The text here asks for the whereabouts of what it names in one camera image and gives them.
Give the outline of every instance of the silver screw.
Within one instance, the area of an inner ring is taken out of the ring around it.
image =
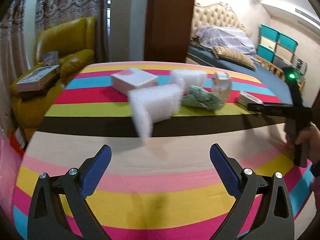
[[[280,172],[276,172],[276,177],[277,177],[278,179],[281,179],[281,178],[282,178],[282,174],[281,174]]]
[[[251,175],[252,174],[252,170],[249,168],[244,169],[244,173],[247,175]]]
[[[46,174],[45,172],[43,172],[43,173],[41,173],[41,174],[39,175],[39,178],[40,178],[40,179],[44,179],[46,176],[47,176],[47,174]]]
[[[70,174],[70,175],[76,175],[77,172],[78,172],[77,169],[70,169],[70,170],[69,170],[69,174]]]

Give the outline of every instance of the armchair backrest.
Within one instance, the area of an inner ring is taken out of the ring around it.
[[[50,51],[58,51],[62,58],[83,49],[94,50],[95,23],[94,17],[79,18],[41,32],[35,45],[35,64]]]

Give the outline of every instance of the teal storage bin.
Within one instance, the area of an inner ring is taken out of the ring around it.
[[[266,59],[269,62],[273,62],[273,58],[275,57],[275,52],[258,44],[257,55],[260,57],[263,57],[264,59]]]
[[[260,26],[260,34],[261,36],[266,37],[272,41],[275,41],[275,42],[278,41],[279,32],[263,24],[261,24]]]
[[[279,40],[278,43],[291,50],[292,52],[295,52],[297,46],[298,46],[298,42],[295,41],[293,38],[290,38],[289,36],[283,34],[283,33],[279,33]]]

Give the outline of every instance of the colorful tablecloth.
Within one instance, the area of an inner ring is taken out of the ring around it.
[[[13,203],[15,225],[25,239],[39,173],[65,174],[103,144],[111,147],[112,160],[87,202],[114,240],[208,240],[235,201],[210,161],[213,143],[257,174],[281,172],[294,216],[299,215],[312,175],[308,168],[293,165],[284,144],[284,119],[248,112],[236,103],[241,90],[264,102],[280,102],[261,82],[227,71],[232,92],[220,111],[182,106],[177,115],[154,125],[153,137],[144,145],[134,129],[127,98],[111,84],[110,75],[128,67],[157,75],[159,85],[169,82],[172,69],[202,69],[208,73],[207,89],[210,76],[219,70],[160,62],[94,64],[82,70],[47,112],[23,159]],[[260,198],[240,234],[249,229]],[[81,235],[65,197],[61,200],[72,230]]]

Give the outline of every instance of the yellow stripe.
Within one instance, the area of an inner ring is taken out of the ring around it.
[[[255,172],[272,175],[286,174],[293,167],[284,155],[276,157]],[[38,174],[21,167],[17,186],[26,194],[33,194]],[[124,194],[96,190],[87,202],[104,226],[127,229],[173,228],[211,219],[229,212],[234,203],[222,183],[208,187],[168,193]],[[61,201],[65,213],[72,216],[65,196]]]
[[[234,103],[227,103],[215,112],[207,111],[198,107],[181,106],[180,112],[175,116],[205,116],[205,115],[235,115],[252,114],[247,109]],[[87,104],[60,104],[52,105],[45,116],[64,116],[64,117],[117,117],[131,116],[130,104],[122,103],[87,103]]]
[[[245,74],[241,74],[241,73],[236,73],[233,71],[228,71],[225,69],[219,69],[219,68],[212,68],[212,67],[206,67],[206,66],[199,66],[199,65],[143,65],[143,64],[137,64],[137,65],[113,65],[110,64],[108,65],[108,63],[106,65],[99,65],[97,67],[92,66],[92,67],[87,67],[84,68],[81,73],[89,73],[89,72],[100,72],[100,71],[107,71],[107,70],[123,70],[123,69],[127,69],[129,67],[135,67],[138,69],[148,69],[148,70],[173,70],[173,69],[196,69],[196,70],[204,70],[206,71],[208,74],[214,74],[217,71],[223,71],[223,72],[227,72],[229,73],[230,77],[234,77],[234,78],[240,78],[243,80],[249,80],[249,81],[253,81],[256,83],[261,83],[258,79],[252,77],[252,76],[248,76]]]

